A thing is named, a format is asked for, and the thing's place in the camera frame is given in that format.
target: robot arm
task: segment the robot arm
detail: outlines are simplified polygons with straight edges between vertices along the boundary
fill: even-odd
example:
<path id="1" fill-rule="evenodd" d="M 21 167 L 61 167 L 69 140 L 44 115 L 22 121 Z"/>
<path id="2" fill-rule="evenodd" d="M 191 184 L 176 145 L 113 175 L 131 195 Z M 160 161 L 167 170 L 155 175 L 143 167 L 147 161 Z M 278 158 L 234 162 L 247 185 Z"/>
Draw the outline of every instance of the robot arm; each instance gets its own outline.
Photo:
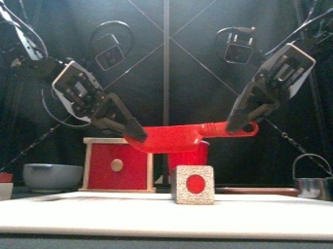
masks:
<path id="1" fill-rule="evenodd" d="M 41 49 L 25 36 L 26 29 L 33 33 Z M 69 114 L 95 125 L 105 134 L 116 132 L 137 141 L 145 139 L 147 134 L 119 97 L 113 93 L 104 93 L 92 74 L 73 60 L 63 63 L 48 56 L 41 39 L 10 13 L 2 0 L 0 33 L 0 51 L 6 69 L 14 70 L 18 75 L 50 82 L 52 90 Z"/>
<path id="2" fill-rule="evenodd" d="M 235 132 L 250 122 L 258 123 L 278 109 L 281 103 L 297 94 L 315 64 L 314 57 L 333 52 L 333 20 L 330 19 L 322 25 L 322 21 L 331 16 L 333 8 L 305 22 L 279 45 L 264 54 L 267 59 L 234 103 L 227 118 L 227 131 Z M 319 21 L 319 31 L 314 36 L 303 41 L 287 43 L 295 40 L 299 32 Z"/>

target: pot handle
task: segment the pot handle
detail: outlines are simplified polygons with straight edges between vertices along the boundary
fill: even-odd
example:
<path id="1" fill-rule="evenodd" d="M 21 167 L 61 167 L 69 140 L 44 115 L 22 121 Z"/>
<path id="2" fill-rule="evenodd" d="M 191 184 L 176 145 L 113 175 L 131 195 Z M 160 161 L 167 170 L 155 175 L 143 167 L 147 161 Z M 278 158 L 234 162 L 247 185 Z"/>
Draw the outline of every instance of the pot handle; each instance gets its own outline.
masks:
<path id="1" fill-rule="evenodd" d="M 52 164 L 29 164 L 30 168 L 50 168 Z"/>
<path id="2" fill-rule="evenodd" d="M 317 158 L 319 158 L 323 162 L 325 162 L 325 166 L 323 165 L 321 165 L 319 163 L 317 164 L 318 166 L 319 166 L 319 168 L 330 175 L 330 176 L 333 176 L 333 173 L 331 173 L 331 168 L 330 168 L 330 165 L 329 165 L 329 163 L 327 163 L 327 161 L 326 161 L 326 159 L 323 158 L 323 157 L 321 157 L 319 155 L 317 155 L 317 154 L 311 154 L 311 153 L 305 153 L 305 154 L 301 154 L 299 156 L 297 156 L 297 158 L 295 158 L 295 160 L 294 160 L 294 162 L 293 162 L 293 179 L 295 179 L 295 171 L 297 171 L 297 169 L 295 169 L 295 167 L 297 167 L 297 162 L 298 162 L 298 160 L 299 159 L 302 159 L 303 157 L 309 157 L 311 160 L 313 160 L 313 158 L 311 157 L 317 157 Z"/>

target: red tool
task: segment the red tool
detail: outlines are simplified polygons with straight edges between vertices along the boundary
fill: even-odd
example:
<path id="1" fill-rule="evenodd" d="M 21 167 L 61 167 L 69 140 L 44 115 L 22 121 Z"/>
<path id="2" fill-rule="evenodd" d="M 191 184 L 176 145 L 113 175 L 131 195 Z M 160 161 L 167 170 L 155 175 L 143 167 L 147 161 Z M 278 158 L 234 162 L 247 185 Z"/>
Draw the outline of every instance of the red tool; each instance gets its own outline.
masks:
<path id="1" fill-rule="evenodd" d="M 127 143 L 139 151 L 153 154 L 194 151 L 203 137 L 247 137 L 258 133 L 258 124 L 251 123 L 252 130 L 226 131 L 227 122 L 188 124 L 174 126 L 147 126 L 147 138 L 143 142 L 123 136 Z"/>

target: red handle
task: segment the red handle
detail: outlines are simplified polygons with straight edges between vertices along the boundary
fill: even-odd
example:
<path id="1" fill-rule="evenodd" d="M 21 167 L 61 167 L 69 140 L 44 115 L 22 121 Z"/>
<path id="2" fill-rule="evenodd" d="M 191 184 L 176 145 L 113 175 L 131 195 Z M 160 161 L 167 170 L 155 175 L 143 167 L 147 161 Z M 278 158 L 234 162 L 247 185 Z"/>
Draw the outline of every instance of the red handle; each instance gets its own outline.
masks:
<path id="1" fill-rule="evenodd" d="M 256 123 L 251 123 L 251 131 L 244 131 L 240 129 L 232 133 L 226 130 L 226 126 L 227 122 L 200 124 L 199 133 L 203 137 L 246 137 L 254 136 L 259 131 Z"/>

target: red object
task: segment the red object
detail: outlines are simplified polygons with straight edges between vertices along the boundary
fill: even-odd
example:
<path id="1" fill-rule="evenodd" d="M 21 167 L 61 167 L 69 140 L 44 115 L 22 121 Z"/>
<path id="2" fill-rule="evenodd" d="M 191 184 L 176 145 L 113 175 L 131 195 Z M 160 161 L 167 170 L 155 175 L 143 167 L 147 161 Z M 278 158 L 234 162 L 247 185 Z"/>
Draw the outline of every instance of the red object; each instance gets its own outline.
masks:
<path id="1" fill-rule="evenodd" d="M 199 194 L 206 187 L 206 181 L 200 175 L 191 175 L 186 181 L 186 188 L 191 194 Z"/>
<path id="2" fill-rule="evenodd" d="M 0 173 L 0 183 L 12 183 L 12 181 L 13 181 L 13 174 Z"/>
<path id="3" fill-rule="evenodd" d="M 88 153 L 85 162 L 85 183 L 88 190 L 147 190 L 147 154 L 127 143 L 112 144 L 85 139 Z"/>
<path id="4" fill-rule="evenodd" d="M 167 154 L 168 174 L 179 165 L 207 165 L 210 143 L 200 141 L 195 151 Z"/>
<path id="5" fill-rule="evenodd" d="M 175 126 L 144 127 L 147 138 L 143 142 L 123 135 L 127 143 L 139 151 L 161 154 L 190 152 L 198 149 L 203 137 L 247 137 L 258 133 L 258 125 L 251 123 L 252 131 L 226 131 L 227 122 Z"/>

